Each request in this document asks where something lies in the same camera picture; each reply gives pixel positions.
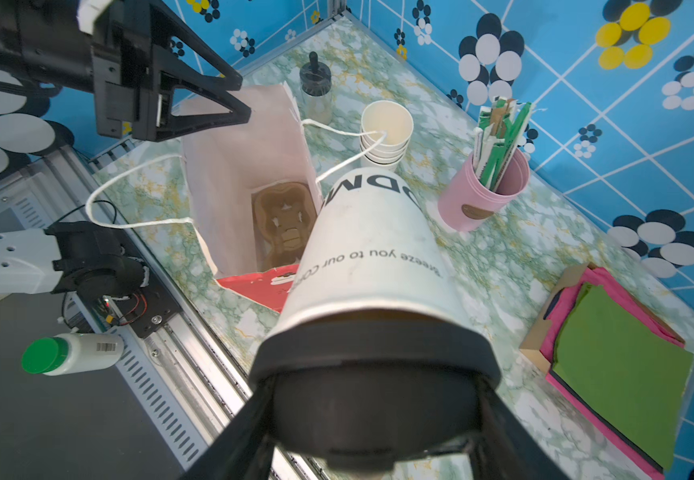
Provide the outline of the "brown pulp carrier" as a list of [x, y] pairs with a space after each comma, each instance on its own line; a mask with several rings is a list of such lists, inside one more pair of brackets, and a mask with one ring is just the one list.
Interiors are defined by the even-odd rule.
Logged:
[[300, 182], [269, 186], [256, 194], [253, 213], [263, 241], [263, 269], [298, 263], [317, 219], [309, 188]]

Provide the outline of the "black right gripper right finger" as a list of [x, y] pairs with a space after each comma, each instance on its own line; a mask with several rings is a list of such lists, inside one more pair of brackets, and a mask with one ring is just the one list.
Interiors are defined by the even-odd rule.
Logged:
[[475, 479], [568, 479], [484, 380], [478, 381], [479, 440], [472, 451]]

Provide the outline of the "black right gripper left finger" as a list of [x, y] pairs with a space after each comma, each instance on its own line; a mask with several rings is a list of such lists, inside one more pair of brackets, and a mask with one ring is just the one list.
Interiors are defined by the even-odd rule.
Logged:
[[275, 452], [273, 399], [273, 383], [259, 386], [181, 479], [268, 479]]

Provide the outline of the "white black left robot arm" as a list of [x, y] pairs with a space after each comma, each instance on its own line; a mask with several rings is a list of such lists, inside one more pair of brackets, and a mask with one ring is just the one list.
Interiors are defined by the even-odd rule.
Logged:
[[[66, 89], [102, 136], [160, 142], [246, 123], [241, 75], [161, 1], [0, 1], [0, 180], [72, 142], [45, 119]], [[148, 267], [92, 218], [0, 233], [0, 294], [123, 297]]]

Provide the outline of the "black cup lid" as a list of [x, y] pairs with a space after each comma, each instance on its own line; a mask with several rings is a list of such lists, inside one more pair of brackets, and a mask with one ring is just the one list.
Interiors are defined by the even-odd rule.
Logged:
[[272, 435], [284, 449], [381, 472], [476, 429], [478, 389], [498, 386], [501, 369], [473, 330], [373, 310], [268, 337], [249, 381], [272, 385]]

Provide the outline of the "white paper coffee cup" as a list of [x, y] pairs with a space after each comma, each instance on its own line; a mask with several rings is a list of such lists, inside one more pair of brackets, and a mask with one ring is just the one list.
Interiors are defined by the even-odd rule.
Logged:
[[364, 310], [467, 322], [417, 197], [376, 167], [347, 172], [327, 195], [271, 332]]

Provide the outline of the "red white paper gift bag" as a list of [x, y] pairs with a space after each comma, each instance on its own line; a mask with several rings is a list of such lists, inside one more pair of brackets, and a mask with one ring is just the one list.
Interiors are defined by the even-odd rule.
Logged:
[[322, 178], [313, 168], [305, 138], [306, 127], [318, 123], [301, 118], [286, 83], [244, 87], [238, 97], [251, 108], [247, 123], [148, 142], [134, 150], [137, 164], [131, 173], [177, 167], [189, 199], [187, 213], [145, 218], [137, 225], [191, 227], [220, 286], [281, 312], [299, 262], [263, 269], [263, 241], [255, 226], [253, 200], [269, 186], [300, 182], [309, 188], [318, 216]]

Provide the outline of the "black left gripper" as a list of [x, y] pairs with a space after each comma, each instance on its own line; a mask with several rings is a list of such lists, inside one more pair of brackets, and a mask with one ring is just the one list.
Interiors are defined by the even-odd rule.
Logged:
[[[172, 53], [181, 40], [216, 68], [210, 77]], [[96, 126], [99, 134], [160, 142], [200, 131], [245, 124], [251, 108], [237, 98], [243, 77], [162, 1], [110, 1], [91, 34]], [[210, 102], [215, 113], [174, 114], [176, 93], [188, 91]]]

